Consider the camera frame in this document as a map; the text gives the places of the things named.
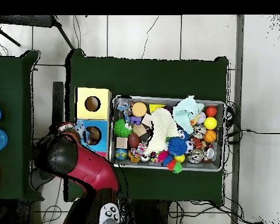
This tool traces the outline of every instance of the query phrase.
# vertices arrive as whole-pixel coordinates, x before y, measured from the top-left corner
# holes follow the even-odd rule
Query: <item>basketball toy ball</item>
[[[217,114],[217,109],[216,107],[210,106],[206,108],[205,113],[208,117],[213,117]]]
[[[143,117],[147,112],[147,107],[143,102],[136,102],[132,106],[132,113],[135,117]]]
[[[213,117],[207,117],[203,124],[208,130],[212,130],[216,128],[217,121]]]
[[[185,156],[184,155],[175,156],[174,159],[176,162],[182,163],[184,162]]]
[[[213,130],[209,129],[205,133],[204,141],[205,142],[214,142],[216,140],[216,138],[217,138],[216,133]]]

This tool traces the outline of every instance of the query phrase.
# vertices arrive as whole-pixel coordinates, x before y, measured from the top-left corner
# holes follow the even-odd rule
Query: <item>tan round toy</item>
[[[143,117],[147,112],[147,107],[143,102],[136,102],[132,107],[132,113],[135,117]]]

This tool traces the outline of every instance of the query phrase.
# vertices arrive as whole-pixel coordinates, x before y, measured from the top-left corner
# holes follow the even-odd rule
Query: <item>purple toy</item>
[[[141,117],[130,117],[130,124],[141,125]]]

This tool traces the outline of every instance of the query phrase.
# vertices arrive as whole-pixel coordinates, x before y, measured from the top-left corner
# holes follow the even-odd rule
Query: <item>green table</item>
[[[0,129],[8,136],[0,151],[0,199],[41,200],[29,184],[32,160],[32,67],[39,52],[0,57]]]
[[[72,50],[66,59],[65,119],[75,119],[76,87],[106,88],[113,96],[133,95],[185,98],[226,102],[228,60],[164,61],[85,57],[81,49]],[[121,194],[139,200],[212,200],[222,204],[220,172],[116,168]],[[69,199],[80,197],[83,190],[69,185]]]

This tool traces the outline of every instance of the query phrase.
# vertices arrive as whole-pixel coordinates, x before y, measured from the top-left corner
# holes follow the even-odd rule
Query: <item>blue spiky ball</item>
[[[180,156],[186,153],[187,144],[180,137],[171,138],[168,142],[168,151],[172,155]]]

